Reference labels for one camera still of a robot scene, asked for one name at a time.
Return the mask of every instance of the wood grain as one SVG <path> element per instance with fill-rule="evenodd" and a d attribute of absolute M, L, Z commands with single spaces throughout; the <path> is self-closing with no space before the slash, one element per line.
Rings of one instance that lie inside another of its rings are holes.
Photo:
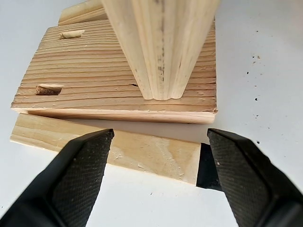
<path fill-rule="evenodd" d="M 68 141 L 102 129 L 21 113 L 10 139 L 59 152 Z M 196 184 L 200 144 L 118 130 L 114 133 L 108 164 Z"/>
<path fill-rule="evenodd" d="M 107 19 L 107 15 L 101 0 L 89 0 L 64 9 L 58 26 L 104 19 Z"/>
<path fill-rule="evenodd" d="M 181 98 L 220 0 L 103 0 L 145 99 Z"/>
<path fill-rule="evenodd" d="M 62 32 L 85 30 L 79 38 Z M 61 87 L 37 96 L 36 86 Z M 212 123 L 216 113 L 215 29 L 209 31 L 184 95 L 144 100 L 109 20 L 49 28 L 11 106 L 51 117 Z"/>

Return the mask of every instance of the pine board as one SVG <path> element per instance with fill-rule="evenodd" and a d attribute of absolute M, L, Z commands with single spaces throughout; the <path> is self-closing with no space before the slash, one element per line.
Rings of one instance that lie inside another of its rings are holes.
<path fill-rule="evenodd" d="M 80 38 L 60 33 L 85 30 Z M 41 84 L 62 87 L 38 96 Z M 11 108 L 57 118 L 212 123 L 216 113 L 215 28 L 180 99 L 144 100 L 109 20 L 47 29 Z"/>
<path fill-rule="evenodd" d="M 60 152 L 81 135 L 105 128 L 19 114 L 11 141 Z M 196 184 L 201 144 L 114 130 L 107 163 Z"/>

